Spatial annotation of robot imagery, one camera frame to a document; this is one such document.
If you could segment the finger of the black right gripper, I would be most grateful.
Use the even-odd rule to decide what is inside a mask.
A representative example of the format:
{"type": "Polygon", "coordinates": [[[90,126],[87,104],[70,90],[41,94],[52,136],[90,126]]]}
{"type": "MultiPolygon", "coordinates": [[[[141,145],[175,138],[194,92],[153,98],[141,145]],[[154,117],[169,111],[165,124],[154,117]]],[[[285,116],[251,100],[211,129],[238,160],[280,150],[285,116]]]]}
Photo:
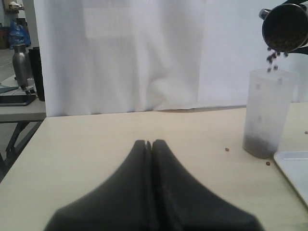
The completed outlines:
{"type": "Polygon", "coordinates": [[[302,46],[302,47],[298,47],[296,49],[288,51],[287,53],[297,53],[297,54],[308,55],[308,45],[302,46]]]}

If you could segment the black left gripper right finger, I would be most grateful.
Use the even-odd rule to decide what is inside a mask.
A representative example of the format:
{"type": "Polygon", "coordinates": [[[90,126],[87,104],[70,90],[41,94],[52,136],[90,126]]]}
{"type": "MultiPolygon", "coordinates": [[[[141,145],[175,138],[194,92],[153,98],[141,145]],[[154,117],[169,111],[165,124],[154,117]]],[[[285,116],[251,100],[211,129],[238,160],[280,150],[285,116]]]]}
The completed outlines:
{"type": "Polygon", "coordinates": [[[161,231],[262,231],[256,216],[201,184],[164,140],[152,145],[152,184],[161,231]]]}

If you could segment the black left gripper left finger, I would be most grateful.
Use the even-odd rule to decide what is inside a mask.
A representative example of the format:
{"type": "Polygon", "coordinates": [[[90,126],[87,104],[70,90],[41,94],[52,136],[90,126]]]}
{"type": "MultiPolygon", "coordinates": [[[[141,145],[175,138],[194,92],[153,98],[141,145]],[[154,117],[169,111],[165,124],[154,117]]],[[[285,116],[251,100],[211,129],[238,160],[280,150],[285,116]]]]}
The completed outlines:
{"type": "Polygon", "coordinates": [[[135,141],[120,167],[99,187],[58,209],[47,231],[152,231],[151,144],[135,141]]]}

